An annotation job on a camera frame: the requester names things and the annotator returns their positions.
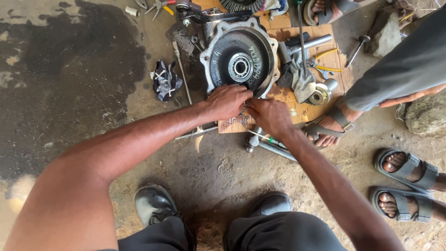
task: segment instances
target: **dirt floor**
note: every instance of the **dirt floor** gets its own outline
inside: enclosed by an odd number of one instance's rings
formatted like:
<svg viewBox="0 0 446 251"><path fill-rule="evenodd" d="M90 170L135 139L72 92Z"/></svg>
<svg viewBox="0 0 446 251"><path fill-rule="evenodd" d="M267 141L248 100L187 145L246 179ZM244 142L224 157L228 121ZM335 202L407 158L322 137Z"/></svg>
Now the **dirt floor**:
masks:
<svg viewBox="0 0 446 251"><path fill-rule="evenodd" d="M342 52L350 55L357 37L367 33L384 4L378 1L333 24ZM133 0L0 3L0 176L5 192L0 197L0 247L16 216L13 211L46 164L64 149L188 104L184 88L176 101L160 102L148 72L159 59L175 60L170 39L184 39L190 30L165 11L155 22L153 14L132 18L122 11L127 5L137 7ZM290 13L295 25L295 12ZM187 40L182 42L183 56L192 62L198 52L192 52ZM377 61L361 51L353 62L354 78ZM199 75L188 76L195 101L204 98ZM446 142L410 133L395 118L395 110L365 113L340 145L323 152L366 197L372 186L404 188L374 169L373 155L382 147L413 152L446 172ZM246 138L243 133L210 132L201 142L200 154L190 139L170 142L113 182L110 197L118 238L142 229L133 194L140 184L154 182L175 199L197 233L199 250L221 250L227 224L243 215L251 198L269 190L288 193L295 211L320 217L348 250L354 250L300 166L263 149L246 153ZM446 201L445 194L434 197ZM445 222L386 221L407 250L446 250Z"/></svg>

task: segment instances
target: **gray sandal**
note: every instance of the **gray sandal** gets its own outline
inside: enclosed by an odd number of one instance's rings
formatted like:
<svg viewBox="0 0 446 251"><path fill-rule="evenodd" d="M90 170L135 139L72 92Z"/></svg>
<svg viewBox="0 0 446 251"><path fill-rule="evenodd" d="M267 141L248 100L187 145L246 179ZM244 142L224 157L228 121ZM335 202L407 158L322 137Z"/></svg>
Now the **gray sandal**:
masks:
<svg viewBox="0 0 446 251"><path fill-rule="evenodd" d="M386 170L383 169L383 164L388 156L395 153L405 153L406 162L400 169L398 169L398 171L387 172ZM423 177L415 182L406 180L406 178L412 173L414 168L416 168L420 162L422 163L421 168L424 171ZM375 168L378 170L378 172L386 175L387 177L400 181L401 183L421 193L431 192L429 191L429 189L434 185L435 180L438 176L438 168L436 166L431 165L426 161L420 160L417 156L413 154L394 148L386 148L378 153L375 159Z"/></svg>
<svg viewBox="0 0 446 251"><path fill-rule="evenodd" d="M336 122L338 122L342 128L345 130L345 132L343 133L339 133L327 128L323 128L322 126L318 125L318 123L324 119L325 117L330 116L332 117ZM333 136L333 137L337 137L340 138L342 136L345 135L346 132L352 130L355 127L355 125L353 125L353 123L351 123L350 121L348 121L344 114L342 113L342 111L337 107L337 106L333 106L333 108L328 111L326 114L318 117L317 119L313 120L312 122L310 122L309 124L307 124L302 130L304 131L304 133L306 133L306 135L310 135L311 137L313 137L314 142L316 142L316 140L319 139L319 134L325 134L325 135L329 135L329 136ZM320 146L318 147L318 149L324 149L326 148L326 146Z"/></svg>
<svg viewBox="0 0 446 251"><path fill-rule="evenodd" d="M334 18L333 20L331 19L332 17L332 10L331 10L331 1L332 0L325 0L325 14L322 11L318 11L316 13L314 13L313 11L311 11L314 3L316 2L316 0L311 0L309 1L305 7L304 7L304 20L305 22L310 25L310 26L318 26L318 25L323 25L323 24L331 24L332 22L338 20L340 17L342 17L343 15L352 12L356 9L359 9L361 7L367 6L371 3L376 2L376 0L363 0L363 1L359 1L359 2L353 2L353 1L349 1L349 0L334 0L334 3L336 4L336 7L339 8L339 10L342 12L342 15L337 16L336 18ZM319 16L319 22L317 23L314 20L314 16L318 15Z"/></svg>
<svg viewBox="0 0 446 251"><path fill-rule="evenodd" d="M396 202L398 213L394 217L390 217L384 212L378 204L379 195L383 192L390 193ZM433 198L425 193L411 192L405 190L398 190L392 188L377 187L374 188L370 194L370 202L372 206L381 214L391 219L396 219L399 222L408 222L411 220L409 208L407 206L407 198L413 197L418 204L418 212L412 217L415 222L429 222L432 215L432 200Z"/></svg>

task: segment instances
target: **differential cover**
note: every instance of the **differential cover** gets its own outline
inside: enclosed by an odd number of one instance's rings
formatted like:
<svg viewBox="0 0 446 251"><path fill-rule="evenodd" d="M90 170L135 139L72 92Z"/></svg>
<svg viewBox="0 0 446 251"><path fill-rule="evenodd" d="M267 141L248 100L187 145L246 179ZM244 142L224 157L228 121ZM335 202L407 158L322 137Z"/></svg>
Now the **differential cover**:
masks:
<svg viewBox="0 0 446 251"><path fill-rule="evenodd" d="M279 78L277 40L268 37L255 18L228 24L221 21L208 48L200 54L207 93L223 84L240 84L265 98Z"/></svg>

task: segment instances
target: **rock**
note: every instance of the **rock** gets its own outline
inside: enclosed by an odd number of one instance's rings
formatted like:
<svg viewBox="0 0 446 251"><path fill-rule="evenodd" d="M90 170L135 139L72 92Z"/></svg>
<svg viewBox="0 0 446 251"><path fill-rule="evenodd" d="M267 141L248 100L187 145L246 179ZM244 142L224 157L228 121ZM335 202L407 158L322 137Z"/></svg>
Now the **rock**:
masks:
<svg viewBox="0 0 446 251"><path fill-rule="evenodd" d="M380 10L368 35L371 40L365 44L365 53L382 59L401 42L398 15Z"/></svg>
<svg viewBox="0 0 446 251"><path fill-rule="evenodd" d="M407 109L406 126L420 136L446 141L446 90L415 100Z"/></svg>

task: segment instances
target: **oil stain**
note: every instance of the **oil stain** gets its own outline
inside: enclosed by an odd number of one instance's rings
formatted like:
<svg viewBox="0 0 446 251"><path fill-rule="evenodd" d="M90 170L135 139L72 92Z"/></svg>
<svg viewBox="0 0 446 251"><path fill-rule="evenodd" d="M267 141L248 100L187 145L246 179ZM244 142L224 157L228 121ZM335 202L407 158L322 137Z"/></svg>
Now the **oil stain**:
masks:
<svg viewBox="0 0 446 251"><path fill-rule="evenodd" d="M42 16L47 26L0 23L0 34L8 32L0 54L22 51L13 66L0 62L0 71L20 72L0 90L0 174L9 183L38 176L69 146L125 124L126 99L144 77L145 48L123 11L75 3L79 23L65 12Z"/></svg>

